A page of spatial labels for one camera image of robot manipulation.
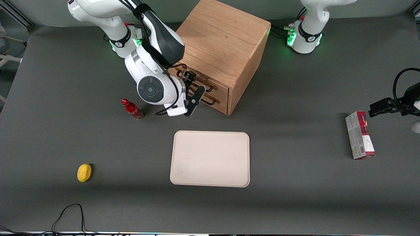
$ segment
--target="green led light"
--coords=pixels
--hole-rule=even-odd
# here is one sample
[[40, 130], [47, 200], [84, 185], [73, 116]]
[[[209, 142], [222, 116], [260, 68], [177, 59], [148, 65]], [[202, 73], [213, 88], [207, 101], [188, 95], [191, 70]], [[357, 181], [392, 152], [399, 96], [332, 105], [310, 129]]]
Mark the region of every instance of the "green led light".
[[115, 48], [114, 48], [114, 45], [111, 43], [111, 40], [109, 41], [109, 44], [111, 44], [112, 51], [114, 51], [114, 52], [115, 52]]
[[322, 34], [319, 36], [318, 42], [316, 43], [317, 46], [319, 45], [319, 42], [321, 41], [321, 38], [322, 38]]
[[140, 47], [140, 45], [142, 45], [142, 40], [141, 39], [133, 39], [134, 44], [136, 45], [136, 47]]
[[294, 43], [295, 38], [296, 38], [296, 33], [295, 33], [295, 32], [293, 32], [293, 33], [289, 36], [289, 38], [287, 39], [287, 44], [288, 44], [289, 46], [292, 46], [292, 45], [293, 45], [293, 43]]

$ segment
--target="yellow sponge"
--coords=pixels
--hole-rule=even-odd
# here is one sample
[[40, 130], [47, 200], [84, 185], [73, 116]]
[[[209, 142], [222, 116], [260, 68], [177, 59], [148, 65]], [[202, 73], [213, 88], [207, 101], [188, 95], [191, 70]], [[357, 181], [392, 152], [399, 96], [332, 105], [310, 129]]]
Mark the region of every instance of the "yellow sponge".
[[90, 178], [91, 173], [92, 167], [89, 164], [83, 164], [77, 171], [77, 179], [83, 183]]

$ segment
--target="red and white box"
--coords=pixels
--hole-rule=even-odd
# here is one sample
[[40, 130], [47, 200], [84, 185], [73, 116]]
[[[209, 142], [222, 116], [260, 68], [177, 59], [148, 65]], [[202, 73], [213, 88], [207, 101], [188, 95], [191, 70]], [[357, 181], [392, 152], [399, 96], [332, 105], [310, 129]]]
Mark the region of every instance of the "red and white box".
[[368, 121], [365, 111], [357, 111], [346, 117], [347, 130], [349, 131], [353, 159], [362, 160], [375, 156], [375, 150], [368, 133]]

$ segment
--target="red bottle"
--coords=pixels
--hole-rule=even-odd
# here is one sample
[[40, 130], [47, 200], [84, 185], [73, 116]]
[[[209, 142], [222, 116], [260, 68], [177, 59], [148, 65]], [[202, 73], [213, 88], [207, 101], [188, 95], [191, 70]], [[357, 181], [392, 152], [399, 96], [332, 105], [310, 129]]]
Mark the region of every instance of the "red bottle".
[[140, 111], [136, 104], [128, 101], [125, 98], [121, 100], [121, 103], [124, 105], [126, 111], [130, 113], [130, 115], [132, 115], [134, 118], [136, 118], [137, 120], [143, 118], [143, 112]]

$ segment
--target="drawer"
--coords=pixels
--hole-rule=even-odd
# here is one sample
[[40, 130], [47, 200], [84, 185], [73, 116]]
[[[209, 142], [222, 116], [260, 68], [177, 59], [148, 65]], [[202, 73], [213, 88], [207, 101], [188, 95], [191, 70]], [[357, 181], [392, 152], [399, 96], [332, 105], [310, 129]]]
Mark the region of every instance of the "drawer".
[[[195, 91], [198, 86], [204, 86], [207, 90], [210, 90], [204, 94], [201, 102], [222, 112], [223, 114], [227, 114], [229, 89], [207, 79], [206, 76], [202, 75], [200, 72], [190, 68], [188, 68], [188, 70], [197, 74], [194, 84], [190, 87], [191, 90]], [[178, 71], [182, 70], [180, 68], [177, 68], [176, 70], [169, 69], [172, 76], [176, 76]]]

